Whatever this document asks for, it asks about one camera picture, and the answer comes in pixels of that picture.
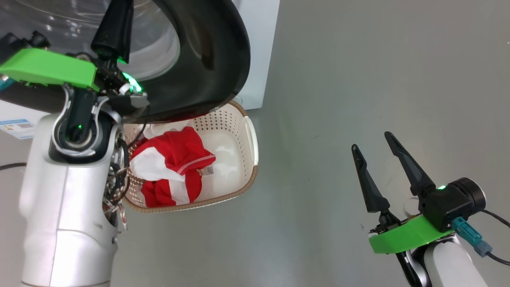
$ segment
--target green 3d-printed mount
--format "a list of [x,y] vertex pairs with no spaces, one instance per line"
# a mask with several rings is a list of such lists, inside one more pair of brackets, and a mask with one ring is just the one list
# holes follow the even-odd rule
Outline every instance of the green 3d-printed mount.
[[0,65],[0,74],[16,81],[43,85],[69,83],[79,88],[92,88],[97,68],[93,63],[51,51],[30,48],[23,49]]
[[369,242],[375,253],[399,253],[427,245],[452,232],[439,232],[420,215],[397,228],[370,237]]

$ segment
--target black cable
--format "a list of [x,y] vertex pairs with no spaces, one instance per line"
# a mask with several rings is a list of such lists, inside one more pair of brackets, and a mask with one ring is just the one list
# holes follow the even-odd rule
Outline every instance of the black cable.
[[[490,215],[490,216],[494,217],[495,219],[499,220],[499,221],[500,221],[501,223],[503,223],[504,225],[506,225],[506,226],[510,227],[510,222],[506,221],[504,218],[502,218],[501,216],[499,216],[499,215],[497,215],[497,214],[495,214],[495,213],[493,213],[493,212],[490,212],[490,211],[488,211],[488,210],[485,210],[485,209],[482,209],[482,208],[479,208],[479,207],[476,207],[476,206],[474,206],[474,207],[473,207],[473,209],[474,209],[474,210],[477,210],[477,211],[480,211],[480,212],[483,212],[483,213],[486,213],[486,214],[488,214],[488,215]],[[487,256],[488,256],[488,257],[490,257],[492,260],[497,261],[497,262],[499,262],[499,263],[501,263],[501,264],[504,264],[504,265],[508,265],[508,266],[510,266],[510,261],[503,260],[503,259],[499,258],[498,256],[496,256],[496,255],[492,254],[491,252],[487,252],[486,254],[487,254]]]
[[494,259],[495,261],[497,261],[497,262],[499,262],[501,264],[505,264],[505,265],[510,266],[510,261],[503,260],[503,259],[499,258],[498,256],[492,254],[491,252],[487,252],[486,254],[491,259]]
[[12,169],[12,168],[18,168],[20,166],[27,166],[27,163],[26,162],[17,162],[17,163],[0,165],[0,171]]
[[[120,166],[114,162],[110,163],[110,167],[113,169],[113,174],[116,174],[120,170]],[[115,185],[113,186],[113,191],[119,189],[121,187],[121,177],[115,176]]]
[[119,139],[119,142],[122,146],[122,149],[124,149],[124,167],[126,168],[129,166],[129,146],[122,138]]
[[113,204],[114,206],[115,206],[115,205],[117,205],[117,204],[119,204],[119,202],[120,202],[120,201],[121,201],[121,200],[122,200],[122,199],[126,196],[126,194],[128,193],[129,186],[130,186],[130,184],[131,184],[131,179],[130,179],[129,177],[127,177],[127,178],[128,178],[128,179],[127,179],[127,183],[126,183],[126,187],[124,188],[124,191],[122,192],[122,194],[121,194],[118,198],[116,198],[116,199],[114,199],[114,200],[112,201],[112,204]]
[[485,210],[485,209],[482,209],[482,208],[479,208],[479,207],[473,207],[474,210],[477,210],[477,211],[480,211],[480,212],[483,212],[483,213],[486,213],[492,217],[494,217],[495,219],[499,220],[501,223],[503,223],[504,225],[508,226],[510,228],[510,222],[506,221],[505,219],[503,219],[501,216],[495,214],[495,213],[492,213],[488,210]]
[[147,126],[147,120],[149,118],[149,110],[150,110],[150,105],[147,106],[146,108],[146,112],[145,112],[145,120],[143,122],[143,127],[142,129],[140,130],[140,132],[136,135],[135,139],[133,139],[133,141],[127,146],[128,148],[131,148],[137,141],[138,139],[140,138],[140,136],[142,136],[143,134],[143,131],[145,130],[145,126]]

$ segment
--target white plastic basket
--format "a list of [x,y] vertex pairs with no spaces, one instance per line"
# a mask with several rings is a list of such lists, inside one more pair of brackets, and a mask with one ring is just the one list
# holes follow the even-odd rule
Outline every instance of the white plastic basket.
[[[213,175],[202,176],[202,191],[190,204],[148,208],[140,191],[143,180],[133,176],[125,203],[139,212],[167,212],[203,207],[243,194],[255,181],[259,164],[257,135],[246,111],[236,102],[193,119],[205,149],[216,155]],[[136,136],[139,125],[124,125],[126,141]]]

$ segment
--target concrete floor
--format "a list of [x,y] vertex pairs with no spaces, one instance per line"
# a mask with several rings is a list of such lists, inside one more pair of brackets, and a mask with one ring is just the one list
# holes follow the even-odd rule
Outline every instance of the concrete floor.
[[[195,210],[129,210],[112,286],[407,286],[393,256],[371,252],[377,215],[350,153],[357,143],[402,218],[411,193],[387,130],[436,183],[471,177],[510,218],[510,2],[280,7],[264,107],[250,113],[261,155],[252,189]],[[470,222],[510,258],[501,224]],[[471,254],[489,286],[507,285],[507,267]]]

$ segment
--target green led light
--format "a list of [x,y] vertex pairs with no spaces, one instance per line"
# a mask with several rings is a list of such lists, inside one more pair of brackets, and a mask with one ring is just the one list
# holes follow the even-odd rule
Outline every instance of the green led light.
[[126,78],[126,80],[129,81],[129,83],[131,84],[131,89],[130,91],[135,91],[136,89],[136,92],[141,92],[143,91],[142,87],[138,84],[138,82],[135,80],[135,78],[131,77],[130,75],[128,75],[127,73],[122,73],[124,75],[124,77]]

